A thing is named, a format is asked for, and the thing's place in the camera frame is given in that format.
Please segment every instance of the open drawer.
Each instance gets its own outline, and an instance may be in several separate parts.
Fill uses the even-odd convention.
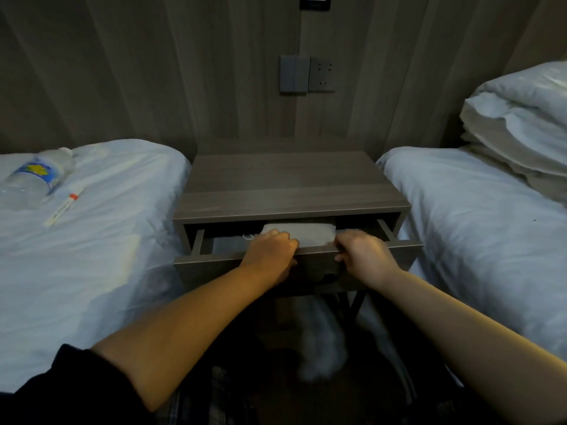
[[[388,224],[380,219],[384,214],[342,215],[323,218],[236,221],[192,224],[185,226],[185,244],[190,255],[175,259],[174,267],[188,289],[207,283],[236,268],[245,255],[246,238],[259,234],[267,222],[318,222],[331,223],[337,232],[344,229],[362,229],[386,242],[400,267],[408,270],[421,250],[421,243],[398,240]],[[232,248],[219,252],[218,244],[228,243]],[[289,278],[273,289],[276,296],[310,295],[358,291],[365,286],[351,277],[343,264],[335,262],[337,249],[332,245],[302,248],[295,252],[298,265],[292,268]]]

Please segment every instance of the bed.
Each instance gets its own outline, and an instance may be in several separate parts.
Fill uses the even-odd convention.
[[[74,150],[77,168],[37,211],[0,211],[0,392],[45,372],[62,343],[80,348],[182,293],[171,222],[190,170],[144,140]],[[0,179],[29,155],[0,155]],[[77,185],[57,224],[43,222]]]
[[[566,208],[461,149],[397,148],[377,164],[412,204],[412,271],[567,360]]]

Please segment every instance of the power outlet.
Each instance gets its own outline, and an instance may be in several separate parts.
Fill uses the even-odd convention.
[[[309,62],[309,92],[333,92],[335,67],[322,58],[311,57]]]

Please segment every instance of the plastic water bottle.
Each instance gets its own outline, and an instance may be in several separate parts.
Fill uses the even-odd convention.
[[[71,149],[40,152],[0,184],[0,208],[39,208],[41,201],[74,169]]]

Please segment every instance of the nightstand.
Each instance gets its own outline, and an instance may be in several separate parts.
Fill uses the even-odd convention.
[[[174,214],[187,252],[174,267],[185,287],[195,288],[237,267],[244,256],[213,253],[216,238],[250,236],[267,222],[293,221],[362,229],[387,242],[407,270],[422,247],[396,238],[409,209],[364,152],[197,155]],[[336,252],[330,245],[300,245],[298,265],[269,295],[364,290],[333,260]]]

